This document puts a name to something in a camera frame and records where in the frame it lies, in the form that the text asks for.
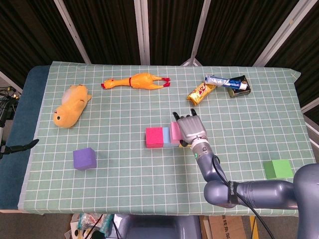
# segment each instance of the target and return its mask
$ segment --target black cable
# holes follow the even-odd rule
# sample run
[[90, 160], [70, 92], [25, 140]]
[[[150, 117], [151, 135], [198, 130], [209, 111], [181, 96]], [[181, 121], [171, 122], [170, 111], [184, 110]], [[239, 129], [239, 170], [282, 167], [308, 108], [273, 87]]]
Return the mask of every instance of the black cable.
[[[214, 157], [216, 157], [219, 160], [219, 158], [214, 155], [212, 158], [212, 164], [214, 166], [214, 169], [216, 171], [216, 173], [218, 174], [218, 176], [220, 177], [220, 179], [223, 181], [223, 183], [229, 187], [229, 183], [221, 176], [220, 172], [218, 171], [218, 169], [216, 168], [215, 162], [214, 162]], [[271, 239], [275, 239], [274, 235], [272, 234], [272, 232], [270, 231], [270, 229], [268, 228], [268, 226], [266, 225], [266, 223], [264, 222], [264, 220], [260, 217], [260, 215], [255, 211], [255, 209], [253, 208], [253, 206], [251, 206], [245, 199], [243, 196], [241, 196], [239, 193], [237, 193], [237, 197], [242, 200], [244, 202], [244, 204], [246, 204], [246, 206], [256, 215], [256, 217], [259, 219], [259, 221], [261, 222], [261, 224], [264, 226], [264, 228], [266, 229], [266, 231], [268, 232], [269, 236], [271, 237]]]
[[97, 223], [99, 223], [99, 221], [101, 220], [102, 217], [103, 217], [103, 214], [101, 214], [100, 218], [96, 221], [96, 223], [94, 224], [94, 226], [91, 228], [91, 230], [89, 231], [89, 233], [86, 235], [86, 237], [84, 239], [88, 238], [89, 234], [91, 234], [91, 232], [93, 231], [93, 229], [95, 228]]
[[254, 236], [255, 223], [256, 223], [256, 217], [254, 217], [254, 223], [253, 223], [253, 228], [251, 229], [251, 237], [250, 237], [250, 239], [253, 239], [253, 236]]
[[116, 224], [115, 224], [113, 218], [112, 218], [112, 223], [113, 223], [113, 226], [114, 226], [114, 229], [115, 229], [115, 232], [116, 232], [116, 236], [117, 236], [118, 239], [120, 239], [120, 238], [119, 238], [119, 234], [120, 234], [120, 233], [119, 233], [118, 227], [116, 226]]

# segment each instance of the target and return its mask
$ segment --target blue foam block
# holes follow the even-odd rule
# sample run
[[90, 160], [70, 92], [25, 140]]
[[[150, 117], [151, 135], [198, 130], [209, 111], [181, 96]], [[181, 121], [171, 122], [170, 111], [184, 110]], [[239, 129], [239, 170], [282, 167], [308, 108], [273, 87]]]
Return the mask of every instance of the blue foam block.
[[170, 143], [170, 136], [169, 136], [169, 127], [163, 127], [163, 147], [178, 147], [179, 144], [172, 144]]

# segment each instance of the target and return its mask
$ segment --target toothpaste tube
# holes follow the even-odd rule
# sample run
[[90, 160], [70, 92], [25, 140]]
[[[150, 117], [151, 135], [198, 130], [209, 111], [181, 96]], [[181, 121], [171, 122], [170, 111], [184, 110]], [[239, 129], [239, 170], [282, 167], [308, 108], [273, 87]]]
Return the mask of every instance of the toothpaste tube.
[[224, 79], [216, 76], [206, 76], [205, 83], [208, 85], [230, 87], [236, 90], [246, 90], [247, 88], [247, 84], [244, 84], [241, 81]]

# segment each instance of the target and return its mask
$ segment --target green grid tablecloth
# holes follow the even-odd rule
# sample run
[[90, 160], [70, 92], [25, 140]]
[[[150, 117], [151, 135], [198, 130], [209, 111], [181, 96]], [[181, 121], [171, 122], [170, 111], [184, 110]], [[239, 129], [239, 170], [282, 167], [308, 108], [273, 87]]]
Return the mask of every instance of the green grid tablecloth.
[[[101, 83], [140, 72], [170, 77], [159, 90]], [[208, 204], [205, 181], [190, 148], [147, 149], [145, 128], [169, 126], [172, 112], [190, 113], [187, 94], [206, 74], [246, 75], [252, 92], [231, 99], [225, 88], [194, 107], [229, 180], [263, 180], [263, 161], [289, 159], [293, 171], [313, 163], [294, 81], [284, 68], [103, 66], [53, 62], [48, 75], [20, 208], [32, 213], [107, 212], [164, 215], [246, 215], [242, 206]], [[93, 95], [80, 120], [57, 128], [52, 112], [70, 85], [85, 84]], [[97, 169], [73, 168], [72, 151], [91, 147]], [[262, 215], [294, 215], [294, 210], [257, 210]]]

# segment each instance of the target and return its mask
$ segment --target yellow plush toy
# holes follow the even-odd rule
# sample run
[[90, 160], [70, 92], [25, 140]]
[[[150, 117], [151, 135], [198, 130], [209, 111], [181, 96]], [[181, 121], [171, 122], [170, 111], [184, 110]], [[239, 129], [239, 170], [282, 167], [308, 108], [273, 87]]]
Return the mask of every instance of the yellow plush toy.
[[75, 125], [91, 98], [85, 86], [70, 86], [62, 97], [62, 105], [53, 114], [54, 123], [62, 128]]

